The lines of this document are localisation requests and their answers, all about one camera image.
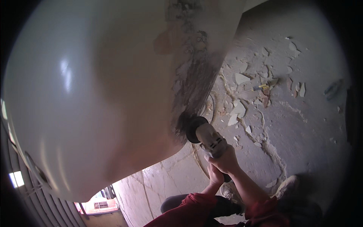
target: dark pants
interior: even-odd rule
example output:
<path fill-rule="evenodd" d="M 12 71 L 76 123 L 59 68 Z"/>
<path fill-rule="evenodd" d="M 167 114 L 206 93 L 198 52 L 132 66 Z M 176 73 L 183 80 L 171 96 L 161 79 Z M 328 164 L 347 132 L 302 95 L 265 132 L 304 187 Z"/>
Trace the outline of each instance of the dark pants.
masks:
<path fill-rule="evenodd" d="M 187 195 L 188 194 L 176 195 L 166 198 L 166 200 L 161 205 L 161 213 L 165 213 L 168 210 L 178 207 Z M 240 205 L 232 203 L 230 200 L 219 195 L 216 195 L 215 197 L 217 199 L 216 206 L 212 209 L 205 223 L 205 226 L 218 226 L 219 222 L 216 221 L 214 218 L 230 216 L 232 214 L 240 214 L 241 212 L 243 212 Z"/>

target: hand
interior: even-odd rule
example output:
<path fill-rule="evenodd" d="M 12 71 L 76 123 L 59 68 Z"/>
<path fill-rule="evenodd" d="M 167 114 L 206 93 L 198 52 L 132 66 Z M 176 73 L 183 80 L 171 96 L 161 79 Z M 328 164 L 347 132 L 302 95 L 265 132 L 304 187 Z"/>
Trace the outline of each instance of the hand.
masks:
<path fill-rule="evenodd" d="M 229 144 L 227 145 L 227 148 L 221 157 L 212 158 L 205 155 L 204 158 L 214 167 L 217 167 L 221 172 L 228 175 L 240 169 L 240 166 L 237 162 L 236 153 L 234 152 L 234 148 L 232 145 Z"/>
<path fill-rule="evenodd" d="M 217 167 L 215 167 L 212 164 L 209 164 L 207 169 L 208 169 L 208 173 L 209 173 L 209 178 L 211 180 L 209 184 L 218 185 L 218 188 L 219 188 L 224 182 L 223 173 L 221 171 L 219 171 L 219 169 L 217 169 Z"/>

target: angle grinder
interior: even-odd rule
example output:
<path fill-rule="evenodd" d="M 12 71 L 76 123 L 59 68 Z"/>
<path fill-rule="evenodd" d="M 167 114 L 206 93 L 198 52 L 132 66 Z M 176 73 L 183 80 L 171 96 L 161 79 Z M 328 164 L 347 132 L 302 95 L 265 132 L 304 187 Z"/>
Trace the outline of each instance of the angle grinder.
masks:
<path fill-rule="evenodd" d="M 200 146 L 206 155 L 212 158 L 222 156 L 227 148 L 227 141 L 219 134 L 208 120 L 202 116 L 192 117 L 186 132 L 191 143 L 201 143 Z M 228 174 L 223 174 L 224 182 L 230 182 Z"/>

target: person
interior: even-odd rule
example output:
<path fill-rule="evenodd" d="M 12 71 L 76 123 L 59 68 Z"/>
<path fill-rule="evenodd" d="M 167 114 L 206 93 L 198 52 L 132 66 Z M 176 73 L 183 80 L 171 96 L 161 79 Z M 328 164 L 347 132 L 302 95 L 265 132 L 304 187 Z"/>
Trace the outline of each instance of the person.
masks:
<path fill-rule="evenodd" d="M 270 196 L 240 168 L 231 145 L 223 155 L 209 162 L 210 183 L 201 193 L 171 196 L 161 206 L 162 215 L 145 227 L 225 226 L 214 218 L 232 214 L 245 215 L 246 223 L 234 227 L 299 227 L 317 226 L 322 218 L 320 207 L 303 197 L 294 195 L 299 183 L 296 175 L 283 181 L 277 192 Z M 232 181 L 224 183 L 222 173 Z"/>

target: concrete floor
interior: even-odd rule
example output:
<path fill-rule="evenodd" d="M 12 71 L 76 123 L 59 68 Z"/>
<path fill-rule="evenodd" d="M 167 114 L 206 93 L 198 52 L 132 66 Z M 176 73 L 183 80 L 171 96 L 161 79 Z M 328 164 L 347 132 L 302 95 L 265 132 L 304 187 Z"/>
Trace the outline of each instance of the concrete floor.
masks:
<path fill-rule="evenodd" d="M 298 57 L 293 57 L 290 42 L 301 51 Z M 244 74 L 252 79 L 234 91 L 234 73 L 240 72 L 242 62 L 248 63 Z M 271 90 L 271 105 L 264 109 L 253 104 L 258 92 L 244 91 L 263 82 L 260 75 L 265 65 L 272 73 L 268 79 L 279 81 Z M 290 74 L 287 66 L 293 70 Z M 213 110 L 217 112 L 212 124 L 236 148 L 241 168 L 268 193 L 274 193 L 286 177 L 302 174 L 302 187 L 326 211 L 340 186 L 350 154 L 344 123 L 349 74 L 339 43 L 322 12 L 312 3 L 285 0 L 270 0 L 245 12 L 220 74 L 225 79 L 218 77 L 211 92 L 215 106 L 204 116 L 211 120 Z M 305 97 L 291 95 L 286 85 L 288 77 L 293 80 L 293 88 L 297 82 L 305 83 Z M 327 101 L 324 90 L 340 78 L 344 79 L 343 89 Z M 241 100 L 247 109 L 236 124 L 238 128 L 228 126 L 230 116 L 223 115 L 223 108 L 231 112 L 234 100 Z M 245 131 L 247 126 L 252 133 Z M 114 183 L 129 227 L 143 226 L 160 215 L 161 203 L 169 196 L 201 192 L 209 183 L 204 174 L 206 166 L 202 151 L 193 153 L 192 145 L 187 143 L 172 157 Z M 275 180 L 276 185 L 265 187 Z M 224 224 L 241 220 L 244 218 L 240 216 L 219 219 Z"/>

